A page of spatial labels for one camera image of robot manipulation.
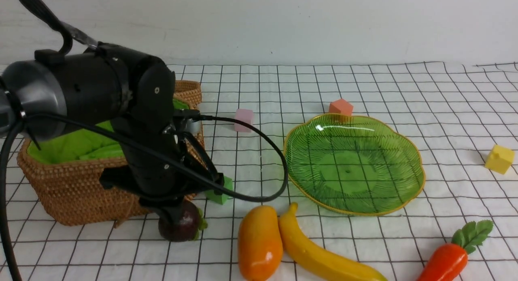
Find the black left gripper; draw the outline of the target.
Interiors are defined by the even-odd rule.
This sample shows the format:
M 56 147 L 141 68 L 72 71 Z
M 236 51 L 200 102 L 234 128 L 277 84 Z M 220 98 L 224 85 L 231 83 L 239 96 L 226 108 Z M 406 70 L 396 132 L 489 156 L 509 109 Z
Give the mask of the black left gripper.
M 198 139 L 191 133 L 202 115 L 196 109 L 175 110 L 170 115 L 152 115 L 137 120 L 130 114 L 110 121 L 113 131 L 150 150 L 163 154 L 165 162 L 140 149 L 120 143 L 126 165 L 105 168 L 99 182 L 106 190 L 114 187 L 138 196 L 145 204 L 176 201 L 190 194 L 224 187 L 225 176 L 218 172 Z M 161 235 L 186 235 L 187 202 L 157 209 Z

